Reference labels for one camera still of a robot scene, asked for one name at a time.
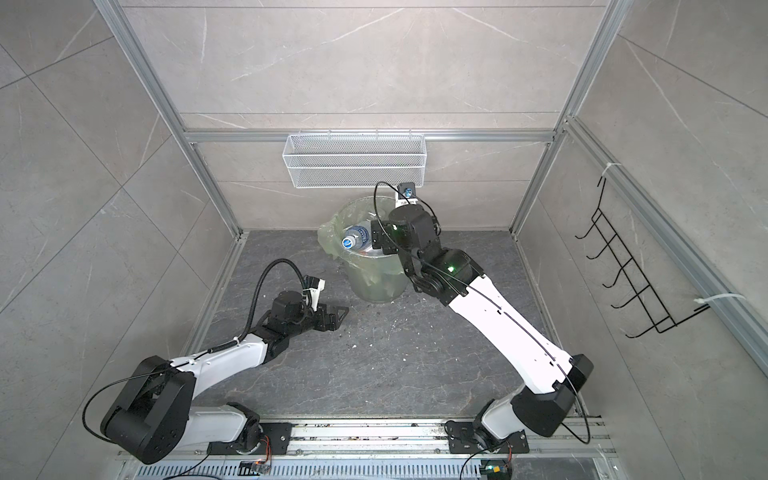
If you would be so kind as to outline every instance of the stone floor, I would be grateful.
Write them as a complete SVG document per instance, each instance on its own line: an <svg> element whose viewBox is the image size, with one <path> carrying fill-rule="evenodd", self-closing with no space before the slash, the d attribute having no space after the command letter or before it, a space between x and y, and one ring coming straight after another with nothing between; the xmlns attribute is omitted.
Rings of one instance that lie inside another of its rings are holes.
<svg viewBox="0 0 768 480"><path fill-rule="evenodd" d="M499 291L545 335L541 314L507 232L444 232ZM371 304L349 287L343 265L325 254L314 231L253 231L206 338L231 339L246 321L263 268L279 257L326 280L321 301L349 306L336 332L310 331L265 366L218 383L196 400L204 406L241 402L261 415L474 415L490 399L522 382L510 363L460 315L409 286L391 303ZM298 290L285 265L270 272L256 318L281 290Z"/></svg>

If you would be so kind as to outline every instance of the wall-mounted basket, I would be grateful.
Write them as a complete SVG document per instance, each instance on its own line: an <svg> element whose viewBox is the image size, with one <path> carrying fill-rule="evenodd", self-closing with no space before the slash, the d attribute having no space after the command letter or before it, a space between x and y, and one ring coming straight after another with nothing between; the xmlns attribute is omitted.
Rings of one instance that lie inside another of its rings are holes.
<svg viewBox="0 0 768 480"><path fill-rule="evenodd" d="M288 136L283 159L296 188L373 187L424 184L424 135L410 133L333 133Z"/></svg>

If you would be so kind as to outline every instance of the trash can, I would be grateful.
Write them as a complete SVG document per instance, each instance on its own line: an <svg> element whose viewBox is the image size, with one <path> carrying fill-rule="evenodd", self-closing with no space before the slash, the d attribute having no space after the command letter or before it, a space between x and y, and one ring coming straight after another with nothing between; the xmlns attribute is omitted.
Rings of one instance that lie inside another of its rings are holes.
<svg viewBox="0 0 768 480"><path fill-rule="evenodd" d="M376 207L379 216L386 219L395 208L395 199L376 197ZM326 253L344 260L349 285L357 296L371 303L389 302L402 295L410 284L398 256L383 255L381 250L360 253L346 250L341 244L348 227L365 221L376 222L373 197L349 202L328 223L320 226L317 240Z"/></svg>

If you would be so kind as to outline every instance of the zip tie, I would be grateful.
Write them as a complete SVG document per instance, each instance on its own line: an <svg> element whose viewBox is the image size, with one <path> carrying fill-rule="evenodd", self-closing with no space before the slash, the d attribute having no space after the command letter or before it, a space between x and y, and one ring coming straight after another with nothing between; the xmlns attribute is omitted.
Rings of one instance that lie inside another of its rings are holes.
<svg viewBox="0 0 768 480"><path fill-rule="evenodd" d="M707 298L694 298L694 302L707 303L710 300L717 300L719 298L727 297L741 298L742 300L746 300L746 297L744 295L740 295L739 293L718 293L717 295L708 296Z"/></svg>
<svg viewBox="0 0 768 480"><path fill-rule="evenodd" d="M611 162L608 162L605 164L605 170L603 170L603 173L600 174L601 177L605 177L605 172L608 171L609 168L613 167L614 165L621 165L621 164L612 164Z"/></svg>

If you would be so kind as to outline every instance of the water bottle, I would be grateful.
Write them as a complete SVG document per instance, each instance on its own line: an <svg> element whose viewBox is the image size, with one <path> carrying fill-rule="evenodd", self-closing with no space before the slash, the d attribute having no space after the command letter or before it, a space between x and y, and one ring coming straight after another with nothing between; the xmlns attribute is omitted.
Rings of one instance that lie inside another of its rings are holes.
<svg viewBox="0 0 768 480"><path fill-rule="evenodd" d="M346 229L341 245L346 250L364 250L371 243L371 234L368 226L355 225Z"/></svg>

